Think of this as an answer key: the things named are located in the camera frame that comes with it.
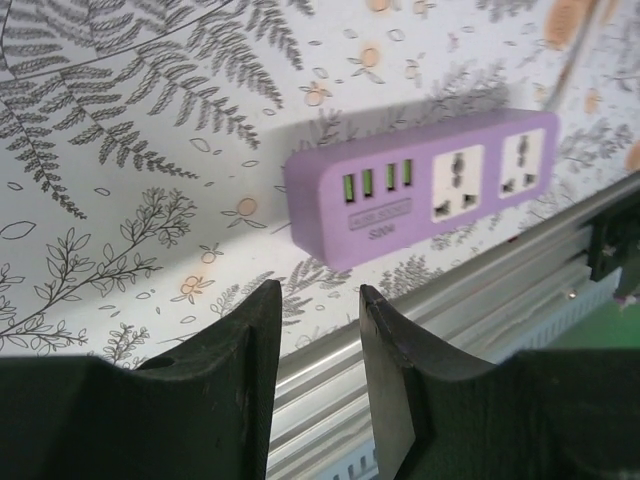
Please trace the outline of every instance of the extension socket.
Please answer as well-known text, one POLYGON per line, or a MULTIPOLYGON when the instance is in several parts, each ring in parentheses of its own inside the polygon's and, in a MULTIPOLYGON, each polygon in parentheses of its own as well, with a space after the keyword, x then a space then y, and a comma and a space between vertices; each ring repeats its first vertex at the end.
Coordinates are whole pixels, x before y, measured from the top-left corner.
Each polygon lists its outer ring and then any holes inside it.
POLYGON ((558 117, 503 109, 295 153, 293 241, 335 270, 540 196, 558 117))

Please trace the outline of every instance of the aluminum rail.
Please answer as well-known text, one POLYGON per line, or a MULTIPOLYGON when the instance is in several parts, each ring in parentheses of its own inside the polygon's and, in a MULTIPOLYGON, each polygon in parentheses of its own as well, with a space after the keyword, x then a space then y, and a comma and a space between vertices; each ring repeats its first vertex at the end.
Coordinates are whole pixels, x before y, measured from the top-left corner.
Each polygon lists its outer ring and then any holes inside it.
MULTIPOLYGON (((601 191, 395 300, 405 316, 460 348, 480 353, 510 324, 565 298, 558 285, 585 282, 589 221, 640 190, 640 173, 601 191), (515 311, 521 312, 515 318, 515 311)), ((308 479, 370 437, 358 322, 283 358, 276 385, 267 476, 308 479)))

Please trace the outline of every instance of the brand label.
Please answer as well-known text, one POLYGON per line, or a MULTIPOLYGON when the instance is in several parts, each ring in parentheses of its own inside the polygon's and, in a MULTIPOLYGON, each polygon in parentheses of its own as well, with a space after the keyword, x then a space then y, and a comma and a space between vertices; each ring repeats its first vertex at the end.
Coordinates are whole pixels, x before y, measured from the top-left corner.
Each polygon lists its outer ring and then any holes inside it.
POLYGON ((359 230, 411 212, 411 199, 387 203, 380 207, 349 215, 349 230, 359 230))

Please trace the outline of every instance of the black plastic part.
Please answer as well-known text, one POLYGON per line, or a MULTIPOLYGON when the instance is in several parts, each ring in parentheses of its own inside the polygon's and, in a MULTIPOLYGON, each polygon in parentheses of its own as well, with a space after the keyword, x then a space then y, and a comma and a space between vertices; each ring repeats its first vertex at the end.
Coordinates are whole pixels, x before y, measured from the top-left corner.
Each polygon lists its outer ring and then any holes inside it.
POLYGON ((640 192, 603 211, 593 221, 588 264, 599 282, 640 251, 640 192))
POLYGON ((263 480, 282 297, 269 280, 143 363, 0 360, 3 480, 263 480))
POLYGON ((640 350, 521 351, 493 365, 367 285, 360 332, 381 480, 638 477, 640 350))

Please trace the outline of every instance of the leaf pattern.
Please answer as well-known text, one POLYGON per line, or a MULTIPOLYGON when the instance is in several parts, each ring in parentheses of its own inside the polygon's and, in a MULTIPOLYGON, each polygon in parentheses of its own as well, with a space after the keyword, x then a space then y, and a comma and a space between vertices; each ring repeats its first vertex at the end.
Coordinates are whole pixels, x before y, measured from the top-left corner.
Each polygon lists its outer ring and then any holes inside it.
POLYGON ((551 5, 537 0, 331 2, 0 0, 2 353, 93 349, 135 368, 276 279, 287 354, 355 318, 360 281, 405 295, 622 178, 640 152, 640 0, 611 2, 571 76, 545 195, 357 277, 301 256, 283 195, 294 149, 504 107, 514 84, 541 103, 567 58, 541 41, 551 5), (191 198, 206 205, 195 223, 191 198))
POLYGON ((427 267, 424 255, 411 255, 408 260, 400 262, 396 268, 386 270, 379 282, 380 293, 388 299, 394 299, 426 285, 444 272, 427 267))

